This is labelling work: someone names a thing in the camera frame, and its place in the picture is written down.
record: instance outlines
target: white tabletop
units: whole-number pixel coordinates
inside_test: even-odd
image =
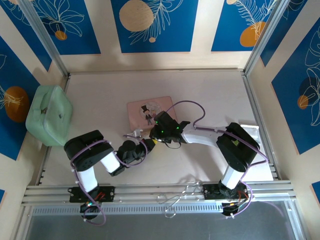
[[[71,75],[67,96],[73,104],[69,139],[99,130],[117,150],[130,133],[127,103],[171,96],[173,103],[192,100],[206,110],[202,126],[222,127],[231,122],[255,125],[241,74],[237,70],[115,72]],[[174,107],[178,122],[194,121],[202,110],[192,103]],[[100,184],[157,184],[217,182],[227,168],[220,150],[201,144],[169,149],[158,143],[145,162],[111,177],[101,163],[94,166]],[[268,164],[249,170],[245,181],[272,181]],[[62,147],[52,147],[43,185],[73,185],[70,161]]]

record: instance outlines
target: pink box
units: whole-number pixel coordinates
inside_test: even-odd
[[[155,125],[154,117],[161,111],[167,111],[172,105],[170,96],[129,102],[127,109],[131,130],[152,129]],[[178,121],[174,108],[168,113],[173,119]]]

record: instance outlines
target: leaf drawing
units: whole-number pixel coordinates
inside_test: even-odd
[[[1,1],[15,18],[30,26],[17,4],[9,0]],[[69,0],[33,0],[31,3],[50,35],[56,36],[59,40],[67,39],[67,32],[82,37],[82,30],[77,24],[81,23],[85,16],[69,10]]]
[[[320,27],[313,34],[305,56],[309,86],[298,99],[301,109],[311,106],[311,126],[320,124]]]
[[[26,19],[26,16],[23,14],[23,12],[21,11],[20,7],[17,4],[14,4],[13,2],[9,1],[9,0],[1,0],[3,2],[3,4],[6,6],[6,8],[8,8],[10,10],[10,12],[12,13],[12,15],[22,21],[24,24],[30,26],[28,20]]]
[[[176,0],[147,0],[146,4],[151,9],[153,14],[153,23],[146,30],[132,31],[129,38],[132,39],[131,44],[143,40],[147,41],[150,38],[157,38],[162,31],[166,30],[166,25],[170,26],[171,20],[169,13],[173,12],[181,6],[183,0],[173,7],[173,2]]]
[[[298,11],[302,7],[304,2],[305,2],[305,0],[291,0],[288,3],[288,6],[286,6],[286,9],[284,10],[284,13],[282,14],[282,16],[286,20],[288,20],[289,12]]]
[[[5,65],[7,56],[0,54],[0,69]],[[6,91],[0,86],[0,109],[2,109],[5,105],[18,104],[21,105],[21,100],[24,97],[14,97],[10,94],[6,93]]]
[[[234,3],[238,7],[240,16],[247,22],[246,24],[254,29],[256,40],[260,36],[262,22],[270,15],[276,3],[277,0],[270,0],[269,3],[267,3],[267,0],[264,0],[260,8],[258,8],[256,0],[237,0]]]

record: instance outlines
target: cable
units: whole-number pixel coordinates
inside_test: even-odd
[[[170,149],[179,149],[179,148],[181,148],[181,142],[179,142],[179,146],[178,147],[170,147],[170,146],[168,146],[168,144],[166,142],[164,142],[164,144]]]
[[[281,210],[277,205],[273,204],[273,203],[270,202],[270,201],[262,201],[262,202],[265,203],[265,204],[269,204],[269,205],[273,206],[273,207],[280,213],[280,215],[281,215],[283,218],[285,217],[284,213],[282,212],[282,210]]]
[[[269,162],[269,159],[268,159],[268,157],[267,157],[266,155],[264,155],[260,150],[258,150],[257,148],[255,148],[254,146],[252,146],[250,143],[248,143],[247,141],[243,140],[242,138],[234,135],[234,134],[231,133],[231,132],[227,132],[227,131],[223,131],[223,130],[219,130],[219,129],[216,131],[215,129],[206,128],[206,127],[197,127],[197,126],[196,126],[196,123],[197,123],[198,121],[202,120],[202,119],[206,116],[206,110],[204,109],[203,106],[201,106],[199,103],[197,103],[197,102],[195,102],[195,101],[191,101],[191,100],[178,101],[178,102],[176,102],[175,104],[173,104],[173,105],[167,110],[167,112],[168,112],[170,109],[172,109],[174,106],[176,106],[176,105],[178,105],[178,104],[180,104],[180,103],[193,103],[193,104],[198,105],[198,106],[202,109],[202,111],[203,111],[202,117],[200,117],[200,118],[198,118],[197,120],[195,120],[195,121],[193,122],[193,124],[192,124],[195,129],[205,130],[205,131],[212,131],[212,132],[215,132],[215,133],[227,134],[227,135],[229,135],[230,137],[233,137],[234,139],[236,139],[236,140],[238,140],[239,142],[243,143],[243,144],[246,145],[247,147],[251,148],[253,151],[255,151],[257,154],[261,155],[261,156],[264,158],[264,161],[259,161],[259,162],[250,164],[250,166],[248,167],[248,169],[245,171],[245,173],[244,173],[243,176],[241,177],[240,182],[243,183],[244,185],[246,185],[246,187],[250,190],[250,198],[249,198],[249,201],[248,201],[247,205],[246,205],[242,210],[240,210],[239,212],[237,212],[237,213],[235,213],[235,214],[233,214],[233,215],[231,216],[231,217],[234,218],[235,216],[239,215],[240,213],[242,213],[244,210],[246,210],[246,209],[249,207],[249,205],[251,204],[252,198],[253,198],[252,188],[251,188],[248,184],[246,184],[245,182],[242,182],[242,179],[245,177],[245,175],[247,174],[248,170],[249,170],[251,167],[256,166],[256,165],[259,165],[259,164],[268,163],[268,162]]]
[[[241,203],[241,192],[238,191],[238,194],[239,194],[239,200],[238,200],[238,202]]]
[[[191,195],[191,196],[194,195],[195,192],[196,192],[196,190],[199,190],[199,185],[200,185],[200,182],[196,182],[196,183],[193,184],[193,185],[187,185],[187,186],[185,186],[184,190],[183,190],[180,194],[175,195],[175,196],[173,196],[173,197],[171,197],[171,198],[169,198],[169,199],[167,198],[167,195],[166,195],[165,193],[161,193],[160,195],[158,195],[158,196],[156,197],[156,201],[157,201],[159,204],[166,204],[167,202],[173,200],[174,198],[177,198],[171,205],[169,205],[169,206],[164,210],[164,216],[165,216],[166,218],[168,218],[168,219],[172,219],[175,215],[177,215],[177,212],[176,212],[176,209],[174,208],[174,205],[175,205],[176,203],[178,203],[178,202],[180,201],[180,199],[182,199],[183,197],[185,197],[185,196],[187,196],[187,195]],[[187,190],[188,190],[189,187],[194,187],[194,190],[192,191],[191,194],[190,194],[189,192],[187,192]],[[161,197],[161,196],[164,196],[164,197],[165,197],[165,200],[162,201],[162,202],[160,202],[160,197]],[[172,213],[171,215],[168,215],[168,211],[169,211],[170,209],[173,211],[173,213]]]
[[[215,132],[215,133],[218,132],[218,133],[227,134],[227,135],[229,135],[230,137],[233,137],[233,138],[235,138],[236,140],[238,140],[239,142],[241,142],[241,143],[243,143],[244,145],[248,146],[249,148],[251,148],[253,151],[255,151],[257,154],[261,155],[261,156],[265,159],[265,161],[263,161],[263,162],[260,161],[260,162],[256,162],[256,163],[251,164],[251,165],[250,165],[251,167],[253,167],[253,166],[255,166],[255,165],[258,165],[258,164],[265,163],[265,162],[269,162],[269,159],[267,158],[267,156],[264,155],[260,150],[258,150],[257,148],[255,148],[254,146],[252,146],[250,143],[246,142],[246,141],[243,140],[242,138],[240,138],[240,137],[232,134],[231,132],[227,132],[227,131],[223,131],[223,130],[217,130],[217,131],[216,131],[216,130],[214,130],[214,129],[212,129],[212,128],[196,126],[196,123],[199,122],[200,120],[202,120],[202,119],[206,116],[206,110],[204,109],[203,106],[201,106],[200,103],[197,103],[196,101],[191,101],[191,100],[178,101],[178,102],[176,102],[175,104],[173,104],[166,112],[168,112],[168,111],[171,110],[174,106],[176,106],[176,105],[178,105],[178,104],[180,104],[180,103],[192,103],[192,104],[198,105],[198,106],[202,109],[202,111],[203,111],[202,117],[200,117],[200,118],[198,118],[197,120],[195,120],[195,121],[193,122],[193,124],[192,124],[195,129],[212,131],[212,132]]]
[[[230,205],[223,206],[222,207],[223,211],[234,212],[235,210],[238,210],[239,208],[241,208],[246,203],[247,200],[248,199],[244,199],[244,200],[242,200],[241,202],[239,202],[237,204],[233,204],[233,205],[230,204]]]
[[[246,186],[246,188],[249,189],[249,191],[250,191],[249,201],[248,201],[248,203],[244,206],[243,209],[241,209],[240,211],[238,211],[238,212],[235,213],[235,214],[232,214],[231,216],[226,216],[226,218],[234,218],[235,216],[241,214],[244,210],[246,210],[246,209],[249,207],[249,205],[251,204],[251,201],[252,201],[252,198],[253,198],[252,188],[251,188],[248,184],[246,184],[245,182],[243,182],[243,181],[241,181],[241,183],[243,183],[243,184]]]
[[[182,100],[182,101],[177,101],[175,104],[173,104],[166,112],[169,112],[169,110],[171,110],[174,106],[178,105],[178,104],[181,104],[181,103],[192,103],[192,104],[195,104],[195,105],[198,105],[202,111],[203,111],[203,115],[202,117],[198,118],[197,120],[195,120],[193,122],[193,126],[195,127],[196,123],[199,122],[200,120],[202,120],[205,116],[206,116],[206,110],[204,109],[203,106],[201,106],[199,103],[197,103],[196,101],[191,101],[191,100]]]
[[[246,194],[244,191],[241,191],[241,193],[243,193],[247,199],[249,198],[248,194]]]
[[[145,144],[143,141],[141,141],[140,139],[138,139],[137,137],[135,137],[135,136],[124,135],[124,137],[134,138],[134,139],[137,139],[140,143],[142,143],[142,145],[143,145],[144,148],[145,148],[145,155],[144,155],[144,158],[143,158],[139,163],[133,164],[133,165],[129,165],[129,164],[124,163],[123,161],[121,161],[121,160],[117,157],[117,155],[115,155],[116,158],[117,158],[117,160],[118,160],[121,164],[123,164],[123,165],[125,165],[125,166],[127,166],[127,167],[133,167],[133,166],[137,166],[137,165],[141,164],[141,163],[146,159],[146,156],[147,156],[147,154],[148,154],[148,148],[147,148],[146,144]],[[80,179],[79,179],[78,174],[77,174],[76,166],[74,165],[74,161],[75,161],[75,159],[76,159],[77,157],[79,157],[79,156],[80,156],[81,154],[83,154],[85,151],[87,151],[88,149],[92,148],[93,146],[95,146],[95,145],[97,145],[97,144],[101,144],[101,143],[109,143],[109,141],[107,141],[107,140],[105,140],[105,139],[99,140],[99,141],[95,141],[94,143],[92,143],[92,144],[84,147],[82,150],[80,150],[80,151],[79,151],[77,154],[75,154],[75,155],[73,156],[73,158],[71,158],[71,160],[70,160],[70,165],[71,165],[71,168],[72,168],[72,170],[73,170],[73,173],[74,173],[74,176],[75,176],[75,179],[76,179],[76,183],[78,184],[79,188],[83,191],[83,193],[90,199],[90,201],[91,201],[91,202],[99,209],[99,211],[102,213],[103,222],[102,222],[102,223],[95,223],[95,222],[89,221],[89,220],[87,220],[87,219],[85,218],[85,217],[86,217],[86,213],[87,213],[87,211],[88,211],[89,208],[84,211],[84,213],[83,213],[83,218],[84,218],[84,219],[83,219],[83,220],[84,220],[85,222],[87,222],[87,223],[89,223],[89,224],[92,224],[92,225],[95,225],[95,226],[102,226],[102,225],[104,225],[104,224],[106,223],[106,221],[107,221],[107,218],[106,218],[106,215],[105,215],[104,211],[103,211],[102,208],[100,207],[100,205],[87,193],[87,191],[85,190],[84,186],[83,186],[82,183],[80,182]]]
[[[104,213],[104,211],[102,210],[102,208],[100,207],[100,205],[89,195],[89,193],[87,193],[87,191],[85,190],[84,186],[82,185],[82,183],[80,182],[80,179],[78,177],[78,174],[77,174],[77,170],[76,170],[76,166],[74,165],[74,161],[77,157],[79,157],[81,154],[83,154],[85,151],[87,151],[88,149],[92,148],[93,146],[97,145],[97,144],[101,144],[101,143],[108,143],[107,140],[99,140],[99,141],[95,141],[94,143],[86,146],[84,149],[82,149],[81,151],[79,151],[76,155],[73,156],[73,158],[71,158],[70,160],[70,165],[71,165],[71,168],[73,170],[73,173],[74,173],[74,176],[75,176],[75,179],[76,179],[76,183],[78,184],[79,188],[82,190],[82,192],[90,199],[90,201],[99,209],[99,211],[102,213],[102,216],[103,216],[103,222],[102,223],[95,223],[95,222],[92,222],[92,221],[89,221],[87,220],[85,217],[86,217],[86,211],[84,211],[83,213],[83,220],[89,224],[92,224],[92,225],[95,225],[95,226],[103,226],[106,221],[107,221],[107,218],[106,218],[106,215]]]
[[[134,167],[134,166],[137,166],[137,165],[141,164],[141,163],[146,159],[146,156],[147,156],[147,154],[148,154],[148,148],[147,148],[146,144],[145,144],[142,140],[140,140],[139,138],[137,138],[137,137],[135,137],[135,136],[131,136],[131,135],[123,135],[123,136],[126,137],[126,138],[133,138],[133,139],[138,140],[138,141],[144,146],[144,148],[145,148],[145,155],[144,155],[143,159],[142,159],[140,162],[136,163],[136,164],[127,164],[127,163],[121,161],[121,160],[118,158],[117,155],[115,155],[116,159],[117,159],[121,164],[125,165],[126,167]]]

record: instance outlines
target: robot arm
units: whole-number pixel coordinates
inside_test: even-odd
[[[111,176],[116,176],[132,166],[133,161],[144,158],[146,148],[149,153],[154,146],[152,139],[143,139],[138,145],[131,140],[126,140],[115,152],[110,142],[104,140],[104,136],[95,130],[69,140],[64,145],[64,151],[73,161],[72,165],[81,185],[89,193],[98,186],[94,171],[95,164],[101,162]]]
[[[226,187],[227,190],[233,190],[238,185],[257,155],[257,152],[247,144],[257,150],[260,148],[259,144],[235,122],[226,127],[195,127],[188,121],[178,124],[165,111],[160,112],[154,120],[156,125],[151,130],[150,137],[159,142],[197,143],[218,147],[228,163],[220,181],[221,186]]]

